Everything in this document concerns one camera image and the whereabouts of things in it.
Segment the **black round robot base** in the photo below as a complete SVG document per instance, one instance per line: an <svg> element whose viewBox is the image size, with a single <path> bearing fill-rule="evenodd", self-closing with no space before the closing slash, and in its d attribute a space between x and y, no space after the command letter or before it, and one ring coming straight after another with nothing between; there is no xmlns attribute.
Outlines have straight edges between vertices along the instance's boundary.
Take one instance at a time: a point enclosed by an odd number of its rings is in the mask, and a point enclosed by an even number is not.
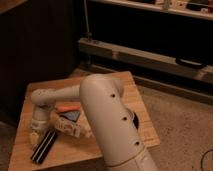
<svg viewBox="0 0 213 171"><path fill-rule="evenodd" d="M135 112L132 112L132 120L133 120L133 123L134 123L136 129L138 129L139 128L139 119Z"/></svg>

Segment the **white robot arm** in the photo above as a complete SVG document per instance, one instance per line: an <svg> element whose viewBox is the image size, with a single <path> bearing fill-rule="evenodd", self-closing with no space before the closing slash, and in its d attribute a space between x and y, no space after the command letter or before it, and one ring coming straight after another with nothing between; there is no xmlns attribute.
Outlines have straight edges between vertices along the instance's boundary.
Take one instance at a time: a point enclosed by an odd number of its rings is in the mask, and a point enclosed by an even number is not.
<svg viewBox="0 0 213 171"><path fill-rule="evenodd" d="M79 85L62 89L37 89L31 94L31 128L48 128L57 101L79 101L108 171L159 171L121 100L123 93L122 82L105 74L89 75Z"/></svg>

